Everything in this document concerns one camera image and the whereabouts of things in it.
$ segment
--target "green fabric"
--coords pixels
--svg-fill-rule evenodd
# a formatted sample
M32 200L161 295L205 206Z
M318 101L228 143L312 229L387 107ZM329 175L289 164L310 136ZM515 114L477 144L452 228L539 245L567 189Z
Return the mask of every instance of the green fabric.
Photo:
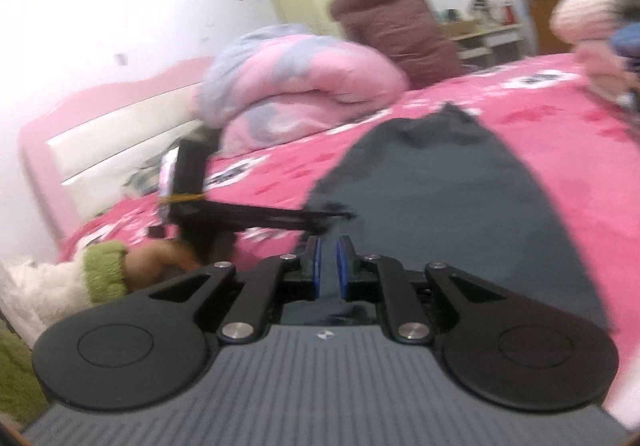
M46 408L47 400L31 366L29 347L0 320L0 413L26 425Z
M89 246L84 252L84 277L93 305L126 295L122 269L126 252L126 246L117 240Z

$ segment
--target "gray ribbed panel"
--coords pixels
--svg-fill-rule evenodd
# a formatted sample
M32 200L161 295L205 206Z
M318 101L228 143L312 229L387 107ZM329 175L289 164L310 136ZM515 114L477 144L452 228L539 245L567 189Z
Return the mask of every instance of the gray ribbed panel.
M319 331L274 327L224 349L170 402L128 415L54 406L26 436L34 446L615 446L627 436L596 406L524 415L476 399L428 349L378 327Z

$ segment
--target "headboard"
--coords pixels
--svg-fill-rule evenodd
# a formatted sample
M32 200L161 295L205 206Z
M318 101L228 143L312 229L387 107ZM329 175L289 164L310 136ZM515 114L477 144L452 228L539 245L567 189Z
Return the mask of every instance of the headboard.
M20 131L24 168L59 242L118 202L146 159L198 126L190 99L210 64L188 60L149 80L83 90Z

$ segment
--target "bed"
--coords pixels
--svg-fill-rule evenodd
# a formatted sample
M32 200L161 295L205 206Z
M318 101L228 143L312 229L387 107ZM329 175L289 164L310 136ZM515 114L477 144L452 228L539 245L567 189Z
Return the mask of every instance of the bed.
M158 222L156 197L124 199L121 186L136 166L197 126L188 100L208 65L205 58L190 60L145 82L86 90L24 127L24 165L61 260L96 239L117 238L130 246L146 240L146 228ZM444 103L478 116L527 165L560 215L604 300L620 352L620 375L607 409L637 426L640 148L617 112L586 91L586 79L570 55L449 80L409 92L360 122L212 160L207 195L300 208L315 182L370 129L391 118L420 118ZM248 269L265 256L290 251L298 238L295 232L252 228L239 238L238 267Z

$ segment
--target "pink bed sheet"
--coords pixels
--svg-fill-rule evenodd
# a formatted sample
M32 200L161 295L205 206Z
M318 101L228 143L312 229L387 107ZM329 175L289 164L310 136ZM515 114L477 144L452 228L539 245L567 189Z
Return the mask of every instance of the pink bed sheet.
M545 189L604 300L624 369L640 342L640 147L617 112L597 102L586 86L570 55L532 58L449 80L409 92L363 122L217 160L210 167L214 187L208 195L299 208L315 182L377 124L419 118L445 102L455 103L497 134ZM66 243L62 259L95 232L139 245L146 227L157 222L155 196L123 200L80 229ZM249 230L239 239L238 266L247 269L265 256L290 251L297 238L292 232Z

